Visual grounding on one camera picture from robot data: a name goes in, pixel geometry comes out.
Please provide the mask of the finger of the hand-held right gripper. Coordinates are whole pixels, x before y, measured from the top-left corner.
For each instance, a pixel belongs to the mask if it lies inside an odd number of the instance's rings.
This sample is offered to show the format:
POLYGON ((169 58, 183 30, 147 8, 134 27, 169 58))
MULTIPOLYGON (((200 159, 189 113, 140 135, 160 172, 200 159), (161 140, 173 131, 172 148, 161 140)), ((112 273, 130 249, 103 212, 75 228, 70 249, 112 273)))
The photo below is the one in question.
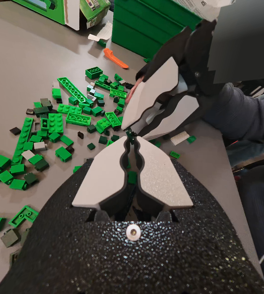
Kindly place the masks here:
POLYGON ((178 65, 170 57, 146 82, 139 83, 125 109, 122 130, 137 122, 159 95, 173 90, 178 85, 178 77, 178 65))
POLYGON ((171 98, 166 109, 154 117, 152 122, 139 131, 138 136, 152 140, 177 129, 197 108, 197 99, 189 95, 171 98))

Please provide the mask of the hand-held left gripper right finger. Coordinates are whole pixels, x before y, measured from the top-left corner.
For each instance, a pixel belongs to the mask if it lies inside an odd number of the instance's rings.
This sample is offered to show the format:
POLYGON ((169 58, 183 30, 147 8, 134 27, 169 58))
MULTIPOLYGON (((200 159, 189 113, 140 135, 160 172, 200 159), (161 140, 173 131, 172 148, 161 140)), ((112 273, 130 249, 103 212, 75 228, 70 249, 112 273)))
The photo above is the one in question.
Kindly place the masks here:
POLYGON ((136 199, 144 212, 156 218, 161 211, 193 207, 168 155, 140 136, 134 140, 134 152, 139 170, 136 199))

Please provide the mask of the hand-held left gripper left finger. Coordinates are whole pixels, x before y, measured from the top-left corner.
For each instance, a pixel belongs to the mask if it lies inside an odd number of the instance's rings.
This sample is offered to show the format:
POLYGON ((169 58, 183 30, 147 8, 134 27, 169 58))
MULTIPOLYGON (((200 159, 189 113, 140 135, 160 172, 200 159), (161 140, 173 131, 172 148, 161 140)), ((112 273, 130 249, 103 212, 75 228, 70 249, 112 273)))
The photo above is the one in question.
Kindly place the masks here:
POLYGON ((123 136, 98 153, 75 197, 74 207, 95 208, 113 216, 127 204, 129 139, 123 136))

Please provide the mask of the person's right forearm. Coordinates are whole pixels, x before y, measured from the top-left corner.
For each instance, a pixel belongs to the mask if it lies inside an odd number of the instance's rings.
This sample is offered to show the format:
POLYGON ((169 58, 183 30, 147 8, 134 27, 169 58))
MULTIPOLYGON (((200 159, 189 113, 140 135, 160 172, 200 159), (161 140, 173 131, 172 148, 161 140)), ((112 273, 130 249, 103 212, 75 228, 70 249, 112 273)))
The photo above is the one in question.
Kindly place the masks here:
POLYGON ((228 139, 264 141, 264 95, 252 98, 227 83, 203 120, 228 139))

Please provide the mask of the grey desk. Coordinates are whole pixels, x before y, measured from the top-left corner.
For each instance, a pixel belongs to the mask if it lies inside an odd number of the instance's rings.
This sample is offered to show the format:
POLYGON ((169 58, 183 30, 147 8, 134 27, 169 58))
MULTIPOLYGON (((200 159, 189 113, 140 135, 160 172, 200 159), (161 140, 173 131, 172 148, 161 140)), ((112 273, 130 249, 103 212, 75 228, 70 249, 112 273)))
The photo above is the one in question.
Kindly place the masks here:
MULTIPOLYGON (((128 70, 116 66, 105 58, 101 46, 88 40, 88 34, 97 34, 103 25, 90 31, 73 31, 66 26, 47 19, 15 2, 0 2, 0 154, 12 157, 18 136, 9 130, 21 128, 26 110, 41 98, 52 101, 53 82, 68 77, 86 94, 89 83, 85 70, 99 66, 110 79, 117 73, 128 83, 135 83, 136 72, 144 66, 143 59, 109 40, 108 48, 120 60, 129 65, 128 70)), ((0 217, 9 221, 25 205, 40 211, 58 187, 72 174, 73 168, 82 165, 85 158, 95 156, 104 147, 96 146, 92 152, 86 147, 98 143, 99 134, 77 137, 79 126, 64 126, 65 134, 75 142, 75 154, 68 163, 55 156, 62 146, 49 147, 42 152, 50 167, 39 173, 39 183, 26 191, 13 190, 0 182, 0 217)), ((203 121, 187 126, 189 135, 197 140, 192 144, 181 142, 173 147, 171 141, 161 148, 181 154, 179 162, 198 179, 218 200, 231 220, 238 237, 258 273, 262 270, 240 201, 239 193, 229 165, 223 140, 219 131, 203 121)))

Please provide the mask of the person's right hand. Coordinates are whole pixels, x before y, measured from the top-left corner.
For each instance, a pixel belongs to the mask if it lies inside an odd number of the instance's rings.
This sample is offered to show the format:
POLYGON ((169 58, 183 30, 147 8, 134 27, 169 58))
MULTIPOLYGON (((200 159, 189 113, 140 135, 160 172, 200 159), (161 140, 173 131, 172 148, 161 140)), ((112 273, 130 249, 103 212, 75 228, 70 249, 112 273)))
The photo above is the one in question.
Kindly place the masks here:
POLYGON ((140 70, 137 72, 136 76, 135 76, 135 84, 134 86, 132 87, 132 89, 130 90, 130 92, 128 93, 126 99, 125 99, 125 103, 128 104, 136 90, 136 88, 138 87, 138 85, 143 81, 144 79, 144 75, 145 75, 145 70, 140 70))

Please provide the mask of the white studded plate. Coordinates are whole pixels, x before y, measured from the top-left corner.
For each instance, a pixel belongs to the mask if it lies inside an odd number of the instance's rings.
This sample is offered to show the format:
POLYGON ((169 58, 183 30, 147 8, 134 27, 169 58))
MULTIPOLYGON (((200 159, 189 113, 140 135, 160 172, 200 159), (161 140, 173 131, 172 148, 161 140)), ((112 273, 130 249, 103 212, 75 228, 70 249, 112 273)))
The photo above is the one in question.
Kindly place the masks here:
POLYGON ((176 145, 180 144, 181 142, 187 140, 189 137, 190 137, 190 135, 186 131, 183 131, 183 132, 171 137, 170 140, 171 140, 172 144, 176 146, 176 145))

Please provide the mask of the white printed paper bags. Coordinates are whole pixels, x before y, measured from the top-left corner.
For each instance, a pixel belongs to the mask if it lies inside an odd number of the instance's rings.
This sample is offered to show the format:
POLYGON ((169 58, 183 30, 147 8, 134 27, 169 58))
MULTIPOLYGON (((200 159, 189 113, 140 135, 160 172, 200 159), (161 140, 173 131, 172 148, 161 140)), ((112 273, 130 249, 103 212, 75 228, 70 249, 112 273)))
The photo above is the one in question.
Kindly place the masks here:
POLYGON ((174 2, 187 8, 201 18, 213 21, 217 20, 220 9, 232 5, 235 0, 174 0, 174 2))

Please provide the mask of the orange brick separator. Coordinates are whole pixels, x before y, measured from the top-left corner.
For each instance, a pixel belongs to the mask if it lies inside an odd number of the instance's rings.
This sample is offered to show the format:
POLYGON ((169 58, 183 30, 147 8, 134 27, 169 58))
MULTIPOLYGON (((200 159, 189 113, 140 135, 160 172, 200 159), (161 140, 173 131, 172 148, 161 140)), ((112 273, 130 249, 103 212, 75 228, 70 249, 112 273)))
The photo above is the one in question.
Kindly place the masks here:
POLYGON ((109 48, 105 48, 103 50, 105 57, 107 57, 109 60, 111 60, 112 62, 114 62, 116 65, 120 66, 121 68, 124 69, 128 69, 129 66, 127 64, 125 64, 123 61, 121 61, 120 59, 118 59, 114 54, 113 51, 109 48))

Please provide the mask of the green plastic bin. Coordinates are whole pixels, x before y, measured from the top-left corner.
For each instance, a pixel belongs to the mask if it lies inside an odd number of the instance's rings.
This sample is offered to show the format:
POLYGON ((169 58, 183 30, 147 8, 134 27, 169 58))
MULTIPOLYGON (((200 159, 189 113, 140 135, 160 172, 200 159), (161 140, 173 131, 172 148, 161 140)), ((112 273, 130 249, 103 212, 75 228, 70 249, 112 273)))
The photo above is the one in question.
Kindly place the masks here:
POLYGON ((202 19, 171 0, 115 0, 112 42, 145 58, 186 26, 193 31, 202 19))

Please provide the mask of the green brick with three holes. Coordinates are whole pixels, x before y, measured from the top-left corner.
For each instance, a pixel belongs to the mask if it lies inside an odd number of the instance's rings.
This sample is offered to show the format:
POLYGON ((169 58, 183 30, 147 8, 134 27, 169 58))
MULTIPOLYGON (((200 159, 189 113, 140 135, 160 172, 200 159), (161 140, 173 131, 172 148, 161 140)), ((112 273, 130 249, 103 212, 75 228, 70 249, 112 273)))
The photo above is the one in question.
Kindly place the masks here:
POLYGON ((85 74, 89 79, 96 79, 103 73, 103 70, 98 66, 85 70, 85 74))

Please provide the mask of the white paper scrap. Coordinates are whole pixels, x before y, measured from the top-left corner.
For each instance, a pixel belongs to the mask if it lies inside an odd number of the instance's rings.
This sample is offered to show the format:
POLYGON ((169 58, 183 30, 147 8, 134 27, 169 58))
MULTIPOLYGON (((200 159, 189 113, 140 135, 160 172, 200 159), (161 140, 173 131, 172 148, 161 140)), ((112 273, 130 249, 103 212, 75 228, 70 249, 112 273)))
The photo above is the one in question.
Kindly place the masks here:
POLYGON ((99 42, 100 40, 108 40, 112 36, 113 25, 111 22, 107 22, 105 26, 98 32, 97 35, 89 34, 88 39, 99 42))

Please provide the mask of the long green plate with holes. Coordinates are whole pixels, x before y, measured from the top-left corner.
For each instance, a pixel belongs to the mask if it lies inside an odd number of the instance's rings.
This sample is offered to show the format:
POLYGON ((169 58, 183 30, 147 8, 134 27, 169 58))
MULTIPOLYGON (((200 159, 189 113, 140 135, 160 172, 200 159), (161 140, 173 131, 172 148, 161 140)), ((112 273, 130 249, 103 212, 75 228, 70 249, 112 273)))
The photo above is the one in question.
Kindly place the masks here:
POLYGON ((67 77, 57 78, 57 81, 72 97, 76 98, 79 103, 85 103, 87 101, 87 97, 67 77))

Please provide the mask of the green corner plate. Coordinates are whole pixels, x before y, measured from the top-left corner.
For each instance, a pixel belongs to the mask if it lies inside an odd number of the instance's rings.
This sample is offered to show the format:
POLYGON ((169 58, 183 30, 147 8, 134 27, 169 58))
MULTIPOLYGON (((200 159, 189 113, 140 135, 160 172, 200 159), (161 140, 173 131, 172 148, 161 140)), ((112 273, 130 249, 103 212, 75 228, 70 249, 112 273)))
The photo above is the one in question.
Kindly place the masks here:
POLYGON ((25 220, 33 223, 37 218, 39 212, 25 205, 9 222, 8 224, 17 228, 25 220))

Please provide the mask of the green cardboard toy box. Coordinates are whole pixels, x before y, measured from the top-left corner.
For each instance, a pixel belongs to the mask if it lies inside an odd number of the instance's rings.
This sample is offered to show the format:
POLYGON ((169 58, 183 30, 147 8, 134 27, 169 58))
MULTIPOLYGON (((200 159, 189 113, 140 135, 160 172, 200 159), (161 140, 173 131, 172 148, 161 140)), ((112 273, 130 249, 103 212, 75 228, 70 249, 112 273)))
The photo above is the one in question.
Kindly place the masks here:
POLYGON ((76 31, 86 24, 89 29, 107 15, 109 0, 14 0, 42 16, 76 31))

